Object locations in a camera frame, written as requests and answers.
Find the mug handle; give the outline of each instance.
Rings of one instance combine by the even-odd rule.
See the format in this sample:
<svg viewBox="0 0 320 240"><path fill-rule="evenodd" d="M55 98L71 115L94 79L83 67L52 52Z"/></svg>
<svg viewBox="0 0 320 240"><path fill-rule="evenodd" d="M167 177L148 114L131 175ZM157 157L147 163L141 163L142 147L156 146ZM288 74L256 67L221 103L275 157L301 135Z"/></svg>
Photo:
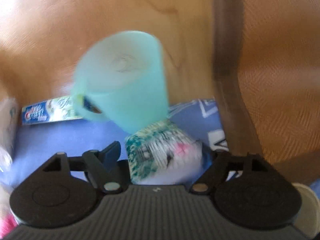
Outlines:
<svg viewBox="0 0 320 240"><path fill-rule="evenodd" d="M98 114L91 112L84 108L83 104L80 103L79 98L83 97L81 95L72 95L72 101L73 101L73 108L74 110L82 116L84 119L90 120L90 121L109 121L110 119L106 117L104 114Z"/></svg>

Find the orange brown textured surface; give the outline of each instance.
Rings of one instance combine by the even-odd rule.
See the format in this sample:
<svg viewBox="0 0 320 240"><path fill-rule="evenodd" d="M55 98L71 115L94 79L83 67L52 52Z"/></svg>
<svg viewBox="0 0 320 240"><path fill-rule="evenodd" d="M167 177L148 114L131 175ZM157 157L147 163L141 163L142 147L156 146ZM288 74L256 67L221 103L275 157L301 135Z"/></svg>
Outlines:
<svg viewBox="0 0 320 240"><path fill-rule="evenodd" d="M211 0L0 0L0 77L21 105L67 95L81 55L122 30L160 39L172 103L210 98Z"/></svg>
<svg viewBox="0 0 320 240"><path fill-rule="evenodd" d="M319 27L320 0L244 0L239 86L271 163L320 148Z"/></svg>

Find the wood grain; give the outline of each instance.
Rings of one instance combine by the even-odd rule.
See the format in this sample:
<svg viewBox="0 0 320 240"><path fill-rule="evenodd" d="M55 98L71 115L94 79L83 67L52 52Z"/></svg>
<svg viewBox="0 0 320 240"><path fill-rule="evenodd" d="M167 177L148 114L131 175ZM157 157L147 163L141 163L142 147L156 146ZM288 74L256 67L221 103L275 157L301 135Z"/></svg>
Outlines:
<svg viewBox="0 0 320 240"><path fill-rule="evenodd" d="M172 103L213 97L212 0L0 0L0 77L20 104L67 95L81 55L122 30L164 46Z"/></svg>

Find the toothpaste box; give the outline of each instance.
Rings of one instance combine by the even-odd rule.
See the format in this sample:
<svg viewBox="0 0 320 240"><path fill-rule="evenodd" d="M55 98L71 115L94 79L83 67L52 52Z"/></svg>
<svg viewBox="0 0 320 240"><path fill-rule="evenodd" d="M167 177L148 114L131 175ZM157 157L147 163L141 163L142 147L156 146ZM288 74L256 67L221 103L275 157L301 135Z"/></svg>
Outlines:
<svg viewBox="0 0 320 240"><path fill-rule="evenodd" d="M71 96L54 98L22 108L22 125L81 119L72 107Z"/></svg>

